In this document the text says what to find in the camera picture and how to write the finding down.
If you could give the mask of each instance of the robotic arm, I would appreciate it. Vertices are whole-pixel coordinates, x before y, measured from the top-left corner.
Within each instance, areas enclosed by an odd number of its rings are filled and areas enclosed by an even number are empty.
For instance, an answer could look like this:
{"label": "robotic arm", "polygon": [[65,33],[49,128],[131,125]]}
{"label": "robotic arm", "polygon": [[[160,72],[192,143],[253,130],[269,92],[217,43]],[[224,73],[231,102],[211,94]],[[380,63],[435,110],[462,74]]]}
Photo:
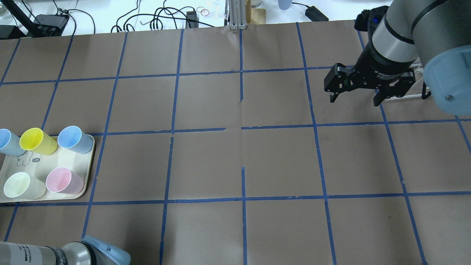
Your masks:
{"label": "robotic arm", "polygon": [[436,104],[471,115],[470,14],[470,0],[394,0],[389,8],[365,10],[355,28],[368,31],[369,42],[353,68],[336,63],[324,79],[330,102],[357,88],[378,89],[375,106],[403,97],[415,82],[410,66],[420,57]]}

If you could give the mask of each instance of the cup rim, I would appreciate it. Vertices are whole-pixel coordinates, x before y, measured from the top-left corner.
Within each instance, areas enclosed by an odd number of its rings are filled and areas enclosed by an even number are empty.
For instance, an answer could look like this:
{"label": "cup rim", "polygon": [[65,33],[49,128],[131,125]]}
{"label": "cup rim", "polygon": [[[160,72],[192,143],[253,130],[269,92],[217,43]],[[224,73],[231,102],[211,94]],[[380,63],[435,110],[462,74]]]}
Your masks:
{"label": "cup rim", "polygon": [[[6,188],[7,183],[8,183],[9,181],[10,181],[10,182],[13,181],[13,180],[12,180],[12,177],[13,177],[13,176],[16,177],[16,175],[18,175],[18,174],[26,174],[26,176],[28,176],[28,178],[27,178],[27,180],[28,180],[28,185],[26,186],[26,189],[25,189],[24,191],[22,191],[21,193],[19,193],[18,195],[14,196],[14,197],[10,197],[10,196],[8,196],[7,193],[5,192],[5,188]],[[7,181],[5,181],[5,185],[3,186],[3,194],[5,194],[5,196],[7,196],[8,198],[18,198],[18,197],[20,197],[21,195],[23,195],[23,194],[28,190],[30,184],[31,184],[31,176],[30,176],[28,173],[23,172],[23,171],[21,171],[21,172],[16,172],[15,174],[11,175],[11,176],[7,179]]]}
{"label": "cup rim", "polygon": [[[73,144],[73,145],[71,145],[71,146],[69,146],[69,147],[65,147],[65,146],[62,146],[62,144],[60,143],[60,138],[61,138],[60,136],[61,136],[62,132],[64,132],[66,129],[69,129],[69,128],[78,129],[78,130],[81,132],[81,134],[80,134],[79,140],[78,140],[75,144]],[[82,131],[82,129],[80,129],[80,127],[75,126],[75,125],[67,126],[67,127],[64,128],[64,129],[59,133],[59,135],[57,136],[57,144],[58,144],[60,147],[62,147],[62,148],[70,149],[70,148],[73,148],[74,146],[76,146],[76,145],[80,142],[80,140],[82,140],[82,136],[83,136],[83,131]]]}
{"label": "cup rim", "polygon": [[[54,191],[53,191],[53,190],[49,189],[49,186],[48,186],[48,178],[49,178],[49,176],[50,176],[51,173],[53,173],[55,170],[57,170],[57,169],[63,169],[63,168],[65,168],[65,169],[67,170],[67,172],[68,172],[69,181],[68,181],[67,185],[66,185],[63,189],[61,189],[61,190],[54,190]],[[46,177],[46,183],[45,183],[45,184],[46,184],[46,189],[47,189],[48,191],[50,191],[50,192],[61,192],[61,191],[65,190],[65,189],[70,185],[70,182],[72,182],[72,171],[71,171],[69,168],[65,167],[65,166],[60,166],[60,167],[54,168],[51,172],[49,172],[48,176]]]}
{"label": "cup rim", "polygon": [[[27,133],[31,133],[31,132],[34,132],[34,131],[37,131],[37,130],[39,130],[41,132],[41,140],[33,148],[28,148],[28,149],[24,148],[23,146],[24,146],[24,141],[25,140],[24,140],[23,136],[27,135]],[[36,147],[38,147],[42,143],[42,140],[44,140],[44,131],[41,130],[40,128],[37,128],[37,127],[31,128],[31,129],[28,129],[26,132],[24,132],[23,135],[21,135],[21,137],[20,137],[20,147],[23,148],[26,151],[30,151],[30,150],[33,150]]]}
{"label": "cup rim", "polygon": [[1,133],[1,132],[5,132],[5,131],[8,132],[9,138],[8,138],[8,140],[5,142],[4,145],[0,145],[0,149],[2,149],[2,148],[4,148],[5,146],[7,146],[8,143],[11,141],[11,131],[10,131],[9,129],[5,129],[5,128],[0,129],[0,133]]}

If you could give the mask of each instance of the black pole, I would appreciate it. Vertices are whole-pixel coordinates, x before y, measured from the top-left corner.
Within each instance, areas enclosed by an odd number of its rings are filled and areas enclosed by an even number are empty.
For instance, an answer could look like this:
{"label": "black pole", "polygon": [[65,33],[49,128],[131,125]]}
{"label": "black pole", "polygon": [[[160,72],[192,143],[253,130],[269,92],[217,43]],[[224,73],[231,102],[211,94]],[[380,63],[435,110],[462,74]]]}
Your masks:
{"label": "black pole", "polygon": [[23,11],[15,4],[13,0],[1,0],[2,4],[18,21],[32,34],[33,38],[44,37],[44,32],[40,30]]}

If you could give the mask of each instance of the tray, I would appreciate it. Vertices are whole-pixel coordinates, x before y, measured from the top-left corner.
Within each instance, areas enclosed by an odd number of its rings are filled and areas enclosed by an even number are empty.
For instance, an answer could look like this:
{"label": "tray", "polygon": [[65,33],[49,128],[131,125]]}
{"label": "tray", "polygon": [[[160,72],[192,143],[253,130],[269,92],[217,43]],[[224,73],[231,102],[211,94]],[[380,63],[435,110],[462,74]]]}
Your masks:
{"label": "tray", "polygon": [[[91,135],[87,134],[87,136],[93,139],[93,148],[86,154],[75,153],[58,146],[57,151],[55,151],[54,154],[50,156],[34,153],[31,151],[26,151],[19,157],[5,156],[5,161],[3,161],[3,166],[0,169],[0,203],[42,201],[53,199],[76,199],[82,196],[87,189],[93,153],[95,152],[95,139]],[[83,178],[85,185],[79,193],[63,194],[46,190],[46,193],[38,199],[8,198],[3,193],[3,186],[5,185],[5,182],[11,175],[15,173],[23,171],[45,183],[49,172],[60,166],[69,168]]]}

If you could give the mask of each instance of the yellow cup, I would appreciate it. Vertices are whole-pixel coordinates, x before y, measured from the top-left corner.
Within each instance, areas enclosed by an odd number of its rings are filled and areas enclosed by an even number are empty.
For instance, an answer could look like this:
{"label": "yellow cup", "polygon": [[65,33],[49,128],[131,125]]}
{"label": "yellow cup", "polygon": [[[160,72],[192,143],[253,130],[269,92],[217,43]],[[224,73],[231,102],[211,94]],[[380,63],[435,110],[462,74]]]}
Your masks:
{"label": "yellow cup", "polygon": [[40,128],[31,128],[21,136],[20,147],[27,151],[51,155],[57,150],[57,142]]}

